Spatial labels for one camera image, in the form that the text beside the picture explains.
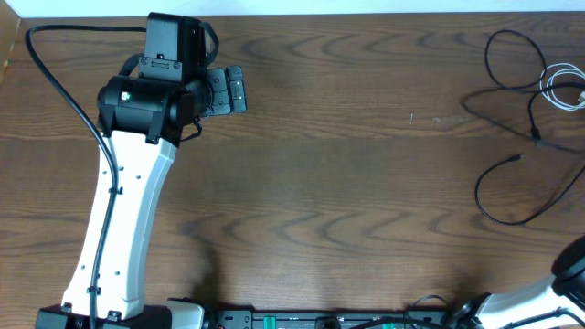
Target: wooden table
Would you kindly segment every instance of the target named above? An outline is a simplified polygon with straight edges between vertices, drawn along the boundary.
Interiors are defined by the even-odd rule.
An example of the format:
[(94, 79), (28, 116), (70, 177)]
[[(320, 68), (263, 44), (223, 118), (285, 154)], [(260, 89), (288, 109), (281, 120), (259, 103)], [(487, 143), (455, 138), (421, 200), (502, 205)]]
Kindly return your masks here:
[[(520, 219), (581, 160), (536, 149), (458, 105), (493, 86), (483, 52), (501, 28), (530, 35), (550, 63), (585, 68), (585, 14), (205, 19), (221, 40), (215, 65), (243, 67), (250, 109), (205, 121), (201, 138), (181, 144), (156, 213), (148, 303), (190, 296), (259, 309), (400, 309), (429, 293), (461, 302), (545, 277), (585, 229), (582, 182), (525, 227), (483, 218), (473, 187), (489, 165), (527, 154), (482, 184), (489, 211)], [(57, 22), (145, 19), (21, 28), (0, 87), (1, 327), (29, 327), (39, 307), (60, 302), (95, 192), (98, 147), (23, 41), (28, 27)], [(93, 120), (100, 87), (144, 46), (137, 33), (36, 38)], [(540, 73), (518, 39), (493, 51), (503, 81)], [(474, 106), (527, 130), (526, 102), (498, 93)], [(582, 111), (539, 100), (535, 114), (545, 137), (583, 146)]]

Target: white cable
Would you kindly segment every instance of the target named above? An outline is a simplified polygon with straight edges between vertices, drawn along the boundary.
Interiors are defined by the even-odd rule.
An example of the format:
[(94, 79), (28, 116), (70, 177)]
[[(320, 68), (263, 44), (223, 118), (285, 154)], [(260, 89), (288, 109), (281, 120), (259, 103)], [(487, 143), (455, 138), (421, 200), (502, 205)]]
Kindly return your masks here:
[[(555, 67), (566, 67), (566, 68), (559, 69), (558, 71), (555, 72), (555, 74), (551, 75), (550, 78), (548, 78), (548, 80), (547, 80), (547, 87), (550, 87), (553, 85), (556, 77), (561, 76), (561, 75), (565, 75), (565, 74), (575, 75), (575, 76), (578, 76), (578, 77), (582, 78), (583, 80), (585, 80), (585, 73), (583, 73), (583, 71), (578, 69), (576, 66), (569, 64), (569, 63), (558, 63), (558, 64), (549, 65), (547, 67), (547, 70), (542, 71), (542, 73), (540, 74), (540, 78), (542, 78), (547, 71), (549, 71), (550, 69), (555, 68)], [(538, 86), (540, 87), (541, 90), (543, 89), (542, 88), (542, 80), (538, 83)], [(555, 91), (553, 91), (553, 90), (543, 92), (542, 95), (548, 101), (550, 101), (550, 103), (552, 103), (556, 107), (560, 108), (561, 110), (576, 111), (578, 109), (585, 108), (585, 100), (580, 101), (581, 97), (580, 97), (579, 103), (577, 105), (571, 105), (571, 104), (567, 104), (564, 101), (559, 100), (557, 98), (557, 95), (555, 95)]]

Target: black cable tie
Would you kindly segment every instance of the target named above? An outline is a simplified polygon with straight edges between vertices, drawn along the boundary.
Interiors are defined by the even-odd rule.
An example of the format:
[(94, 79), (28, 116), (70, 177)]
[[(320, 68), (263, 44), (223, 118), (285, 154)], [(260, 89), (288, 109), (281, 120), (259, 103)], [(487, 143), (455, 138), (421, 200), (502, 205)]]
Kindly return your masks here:
[(86, 293), (94, 293), (99, 296), (101, 295), (101, 287), (94, 287), (94, 286), (90, 286), (88, 287), (88, 290), (86, 291)]
[(123, 191), (123, 187), (120, 187), (120, 189), (113, 189), (110, 187), (110, 189), (108, 189), (108, 193), (114, 193), (117, 195), (122, 195), (122, 191)]

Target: desk surface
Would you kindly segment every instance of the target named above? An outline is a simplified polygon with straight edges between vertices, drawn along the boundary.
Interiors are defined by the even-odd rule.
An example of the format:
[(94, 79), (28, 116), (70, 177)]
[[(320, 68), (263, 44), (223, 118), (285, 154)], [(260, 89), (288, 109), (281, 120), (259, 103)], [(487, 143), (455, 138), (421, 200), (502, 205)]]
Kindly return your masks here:
[[(519, 228), (580, 159), (536, 149), (467, 115), (464, 93), (492, 86), (489, 34), (527, 33), (548, 62), (585, 67), (585, 14), (209, 17), (217, 66), (244, 69), (250, 109), (211, 118), (181, 145), (165, 182), (146, 265), (146, 299), (259, 309), (402, 308), (421, 295), (463, 301), (549, 273), (583, 230), (585, 184)], [(0, 327), (30, 326), (60, 302), (77, 264), (98, 147), (40, 74), (23, 42), (40, 23), (144, 26), (144, 18), (28, 20), (0, 87)], [(143, 34), (44, 32), (37, 50), (97, 119), (96, 96)], [(495, 74), (540, 73), (523, 42), (495, 44)], [(576, 91), (569, 97), (576, 99)], [(526, 96), (498, 93), (478, 110), (527, 130)], [(583, 112), (537, 101), (541, 132), (583, 146)]]

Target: white wall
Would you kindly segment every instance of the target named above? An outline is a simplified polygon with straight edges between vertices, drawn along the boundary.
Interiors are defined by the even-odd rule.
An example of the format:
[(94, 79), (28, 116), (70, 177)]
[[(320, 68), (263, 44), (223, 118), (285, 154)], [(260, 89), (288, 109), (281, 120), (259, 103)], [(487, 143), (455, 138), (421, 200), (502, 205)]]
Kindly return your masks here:
[(23, 18), (585, 11), (585, 0), (6, 0)]

